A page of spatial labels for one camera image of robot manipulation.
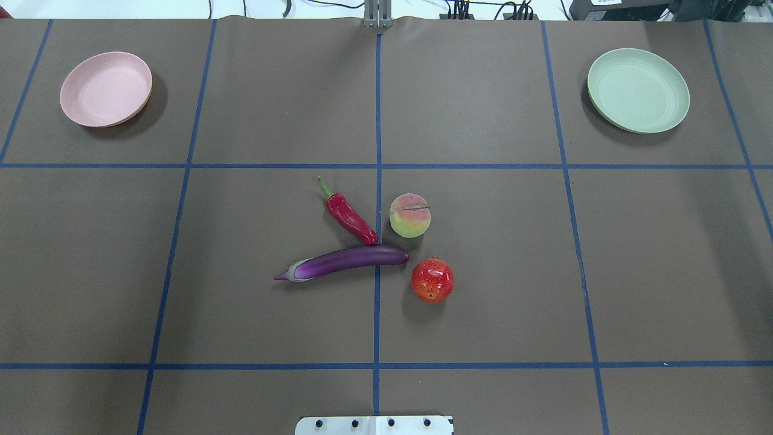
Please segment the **tabletop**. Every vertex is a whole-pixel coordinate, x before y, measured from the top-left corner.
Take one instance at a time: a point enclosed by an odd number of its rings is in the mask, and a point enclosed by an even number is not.
[[[292,433],[441,414],[456,433],[769,433],[773,26],[358,19],[0,21],[0,432]],[[743,46],[751,50],[739,50]],[[614,127],[587,72],[668,60],[690,111]],[[62,112],[82,60],[147,106]],[[275,282],[360,245],[405,266]],[[419,238],[390,227],[420,194]],[[410,289],[432,255],[456,287]]]

